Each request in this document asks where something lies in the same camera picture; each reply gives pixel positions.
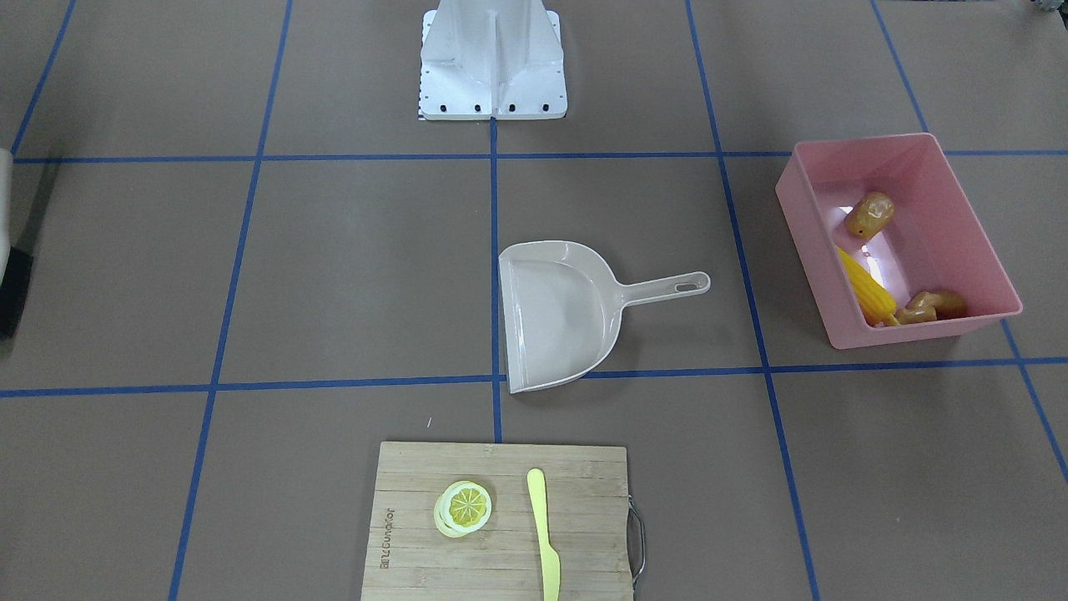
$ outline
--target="gray floor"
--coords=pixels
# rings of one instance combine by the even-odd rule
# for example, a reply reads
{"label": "gray floor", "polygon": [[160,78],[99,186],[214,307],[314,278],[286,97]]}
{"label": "gray floor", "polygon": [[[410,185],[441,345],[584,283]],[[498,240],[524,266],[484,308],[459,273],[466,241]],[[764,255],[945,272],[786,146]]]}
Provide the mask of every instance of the gray floor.
{"label": "gray floor", "polygon": [[[1057,16],[553,0],[568,116],[442,124],[435,5],[0,3],[16,228],[64,156],[0,348],[0,598],[358,599],[383,440],[626,446],[641,599],[1068,598]],[[924,129],[1024,314],[835,351],[774,183]],[[513,397],[492,269],[541,238],[712,289]]]}

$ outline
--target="pink box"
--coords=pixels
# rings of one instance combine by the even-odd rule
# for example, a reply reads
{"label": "pink box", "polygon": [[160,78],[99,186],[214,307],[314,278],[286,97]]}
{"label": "pink box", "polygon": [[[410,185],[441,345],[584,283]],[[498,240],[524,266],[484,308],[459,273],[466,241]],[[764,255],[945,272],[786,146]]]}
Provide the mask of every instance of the pink box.
{"label": "pink box", "polygon": [[[869,241],[843,224],[864,194],[894,200],[894,218]],[[958,336],[1023,311],[942,146],[930,133],[801,142],[775,193],[835,349]],[[922,289],[948,288],[968,317],[871,328],[861,314],[835,246],[880,281],[904,307]]]}

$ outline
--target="fruit slice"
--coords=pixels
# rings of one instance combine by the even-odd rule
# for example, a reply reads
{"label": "fruit slice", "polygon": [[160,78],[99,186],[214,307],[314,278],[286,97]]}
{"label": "fruit slice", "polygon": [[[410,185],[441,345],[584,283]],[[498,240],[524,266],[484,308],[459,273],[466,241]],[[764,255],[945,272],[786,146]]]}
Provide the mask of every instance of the fruit slice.
{"label": "fruit slice", "polygon": [[489,493],[470,481],[454,483],[434,505],[434,525],[450,538],[459,538],[483,527],[493,510]]}

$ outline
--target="cutting board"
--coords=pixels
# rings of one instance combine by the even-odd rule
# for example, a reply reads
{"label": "cutting board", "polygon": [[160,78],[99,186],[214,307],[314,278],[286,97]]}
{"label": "cutting board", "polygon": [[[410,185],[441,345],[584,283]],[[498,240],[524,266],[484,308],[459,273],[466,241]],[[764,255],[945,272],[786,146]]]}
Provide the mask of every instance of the cutting board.
{"label": "cutting board", "polygon": [[[543,601],[527,472],[545,472],[562,601],[633,601],[623,447],[382,443],[363,601]],[[456,480],[489,491],[483,528],[450,539],[434,504]]]}

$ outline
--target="black object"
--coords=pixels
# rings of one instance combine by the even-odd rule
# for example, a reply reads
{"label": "black object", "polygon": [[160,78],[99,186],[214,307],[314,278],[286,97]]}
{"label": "black object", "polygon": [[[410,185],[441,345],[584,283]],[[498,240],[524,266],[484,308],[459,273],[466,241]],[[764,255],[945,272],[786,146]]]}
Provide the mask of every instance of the black object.
{"label": "black object", "polygon": [[59,162],[46,162],[37,183],[37,191],[30,205],[30,216],[22,227],[22,235],[11,247],[7,254],[7,266],[0,281],[0,341],[12,338],[18,330],[26,309],[26,297],[30,292],[30,274],[33,270],[33,250],[37,244],[37,235],[45,221],[45,209],[52,196],[56,185],[56,174]]}

